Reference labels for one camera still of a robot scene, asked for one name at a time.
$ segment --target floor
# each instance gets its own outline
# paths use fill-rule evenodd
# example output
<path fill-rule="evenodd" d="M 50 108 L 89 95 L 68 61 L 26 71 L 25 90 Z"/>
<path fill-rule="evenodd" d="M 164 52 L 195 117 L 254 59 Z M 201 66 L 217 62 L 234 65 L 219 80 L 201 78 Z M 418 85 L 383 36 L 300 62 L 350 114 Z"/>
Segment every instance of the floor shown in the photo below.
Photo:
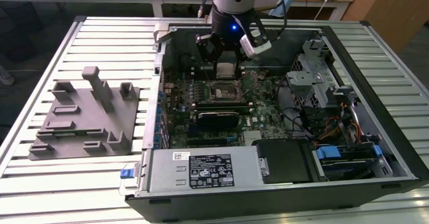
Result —
<path fill-rule="evenodd" d="M 33 3 L 44 29 L 29 35 L 37 49 L 37 55 L 26 61 L 13 63 L 0 55 L 1 66 L 10 70 L 14 78 L 12 86 L 0 84 L 0 143 L 9 131 L 17 115 L 24 107 L 33 87 L 41 77 L 42 70 L 49 64 L 61 39 L 66 33 L 74 16 L 131 16 L 152 17 L 149 4 L 65 4 L 58 11 L 54 3 Z M 163 6 L 165 17 L 193 17 L 197 6 Z M 429 87 L 429 28 L 422 27 L 414 39 L 399 53 L 399 57 Z"/>

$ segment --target barcode sticker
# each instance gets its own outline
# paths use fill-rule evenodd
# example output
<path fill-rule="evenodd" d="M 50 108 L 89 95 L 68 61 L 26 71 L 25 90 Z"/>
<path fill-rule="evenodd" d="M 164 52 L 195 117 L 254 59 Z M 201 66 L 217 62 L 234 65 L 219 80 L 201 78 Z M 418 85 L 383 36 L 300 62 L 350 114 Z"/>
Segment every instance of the barcode sticker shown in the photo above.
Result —
<path fill-rule="evenodd" d="M 189 152 L 173 152 L 172 160 L 188 160 Z"/>

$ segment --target aluminum extrusion table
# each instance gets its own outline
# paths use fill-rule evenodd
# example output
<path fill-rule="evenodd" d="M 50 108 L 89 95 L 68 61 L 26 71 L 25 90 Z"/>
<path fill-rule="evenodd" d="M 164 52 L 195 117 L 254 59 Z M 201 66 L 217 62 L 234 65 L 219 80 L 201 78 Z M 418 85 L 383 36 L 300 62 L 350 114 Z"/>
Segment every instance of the aluminum extrusion table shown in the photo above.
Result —
<path fill-rule="evenodd" d="M 157 58 L 153 30 L 168 23 L 203 24 L 184 18 L 77 18 L 48 65 L 34 91 L 0 147 L 1 223 L 145 223 L 119 194 L 119 170 L 140 160 L 151 70 Z M 280 25 L 276 20 L 263 21 Z M 290 21 L 291 25 L 328 25 L 423 162 L 429 163 L 429 92 L 370 26 L 359 22 Z M 57 80 L 89 87 L 84 66 L 100 68 L 100 78 L 116 87 L 131 81 L 140 88 L 132 155 L 30 161 L 36 138 Z M 132 179 L 124 183 L 133 185 Z M 270 214 L 200 221 L 201 223 L 427 223 L 429 190 L 391 194 L 360 207 Z"/>

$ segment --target blue latch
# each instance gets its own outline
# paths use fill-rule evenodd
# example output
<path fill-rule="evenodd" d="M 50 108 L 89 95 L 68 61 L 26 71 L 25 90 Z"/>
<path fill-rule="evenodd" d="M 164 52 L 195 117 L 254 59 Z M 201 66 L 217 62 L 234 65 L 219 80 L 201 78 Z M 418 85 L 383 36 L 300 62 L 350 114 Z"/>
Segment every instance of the blue latch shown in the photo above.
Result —
<path fill-rule="evenodd" d="M 373 146 L 373 149 L 375 151 L 375 155 L 377 157 L 382 156 L 382 150 L 381 150 L 381 147 L 378 145 L 374 145 Z"/>
<path fill-rule="evenodd" d="M 132 178 L 133 178 L 133 169 L 121 169 L 120 179 L 132 179 Z"/>
<path fill-rule="evenodd" d="M 315 154 L 319 159 L 340 157 L 339 150 L 335 146 L 322 146 L 315 150 Z"/>

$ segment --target green circuit board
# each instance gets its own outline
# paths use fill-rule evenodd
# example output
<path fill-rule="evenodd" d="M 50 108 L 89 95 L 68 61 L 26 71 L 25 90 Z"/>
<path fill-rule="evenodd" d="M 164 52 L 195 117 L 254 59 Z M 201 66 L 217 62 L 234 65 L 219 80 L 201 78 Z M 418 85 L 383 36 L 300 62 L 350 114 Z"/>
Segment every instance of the green circuit board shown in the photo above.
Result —
<path fill-rule="evenodd" d="M 243 131 L 260 131 L 263 139 L 287 138 L 284 123 L 274 101 L 276 76 L 264 70 L 247 70 L 234 81 L 189 80 L 183 74 L 173 75 L 173 86 L 167 91 L 169 148 L 193 148 L 192 140 L 228 139 L 227 146 L 243 146 Z M 239 115 L 235 128 L 222 131 L 196 131 L 199 111 L 192 103 L 239 102 L 246 107 Z"/>

